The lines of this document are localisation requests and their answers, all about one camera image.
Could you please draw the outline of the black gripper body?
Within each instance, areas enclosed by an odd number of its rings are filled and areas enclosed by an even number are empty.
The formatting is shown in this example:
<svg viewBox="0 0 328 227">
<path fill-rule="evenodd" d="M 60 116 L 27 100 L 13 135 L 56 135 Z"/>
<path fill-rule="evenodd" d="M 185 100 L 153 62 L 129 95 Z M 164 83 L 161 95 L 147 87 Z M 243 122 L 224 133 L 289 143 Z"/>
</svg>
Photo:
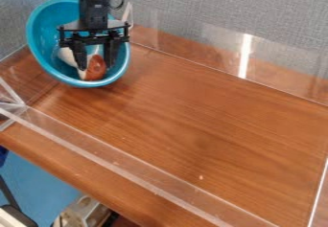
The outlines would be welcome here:
<svg viewBox="0 0 328 227">
<path fill-rule="evenodd" d="M 74 40 L 84 46 L 105 44 L 113 38 L 127 42 L 129 24 L 108 18 L 123 5 L 124 0 L 77 0 L 77 19 L 57 27 L 58 46 L 70 48 Z"/>
</svg>

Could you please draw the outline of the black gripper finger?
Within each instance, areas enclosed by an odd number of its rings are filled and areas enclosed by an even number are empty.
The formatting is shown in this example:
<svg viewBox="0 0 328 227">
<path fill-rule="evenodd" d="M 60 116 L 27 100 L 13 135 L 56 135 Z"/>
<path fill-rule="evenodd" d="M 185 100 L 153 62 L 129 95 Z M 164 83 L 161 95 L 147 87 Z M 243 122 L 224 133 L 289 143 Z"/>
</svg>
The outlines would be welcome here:
<svg viewBox="0 0 328 227">
<path fill-rule="evenodd" d="M 115 64 L 119 46 L 120 40 L 117 38 L 109 39 L 104 44 L 104 63 L 106 68 L 110 68 Z"/>
<path fill-rule="evenodd" d="M 70 50 L 73 52 L 77 69 L 80 71 L 84 71 L 86 69 L 86 52 L 84 43 L 78 40 L 74 40 L 72 43 Z"/>
</svg>

